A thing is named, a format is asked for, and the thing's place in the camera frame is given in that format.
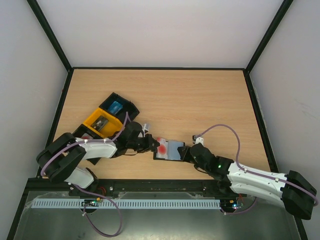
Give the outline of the black leather card holder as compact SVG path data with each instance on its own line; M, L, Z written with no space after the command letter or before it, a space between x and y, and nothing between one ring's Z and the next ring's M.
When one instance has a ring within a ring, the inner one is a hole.
M178 151L178 148L184 147L185 143L176 140L167 140L168 142L168 157L166 159L156 158L156 152L153 153L154 160L163 160L163 161L176 161L181 162L181 155Z

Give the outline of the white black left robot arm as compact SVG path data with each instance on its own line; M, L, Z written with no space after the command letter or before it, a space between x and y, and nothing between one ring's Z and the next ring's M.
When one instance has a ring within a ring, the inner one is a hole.
M112 159L124 155L127 150L137 154L156 152L160 143L143 126L131 121L111 137L84 139L66 132L42 150L36 157L40 175L51 183L70 183L81 189L89 189L98 178L88 168L81 168L82 160Z

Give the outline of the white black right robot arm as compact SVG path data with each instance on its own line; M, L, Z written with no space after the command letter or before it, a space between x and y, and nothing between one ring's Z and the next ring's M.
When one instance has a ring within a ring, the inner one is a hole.
M284 208L302 220L310 220L317 203L316 189L297 171L275 173L236 163L232 159L215 156L198 143L177 149L182 161L199 167L219 181L218 191L251 195Z

